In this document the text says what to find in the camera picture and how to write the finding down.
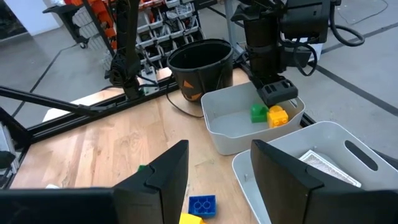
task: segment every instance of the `wooden tabletop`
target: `wooden tabletop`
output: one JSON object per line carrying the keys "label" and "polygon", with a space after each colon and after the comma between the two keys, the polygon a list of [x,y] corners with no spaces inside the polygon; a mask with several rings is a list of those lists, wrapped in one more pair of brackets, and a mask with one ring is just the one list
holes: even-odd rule
{"label": "wooden tabletop", "polygon": [[[234,70],[234,85],[248,81]],[[86,100],[86,105],[119,94],[109,89]],[[170,99],[182,109],[202,115],[200,106],[179,91]],[[46,116],[54,118],[56,112]],[[191,118],[161,96],[128,110],[38,142],[30,147],[12,188],[110,187],[133,175],[181,139],[189,140],[188,196],[216,195],[217,216],[207,223],[256,223],[232,170],[234,156],[217,153],[202,119]]]}

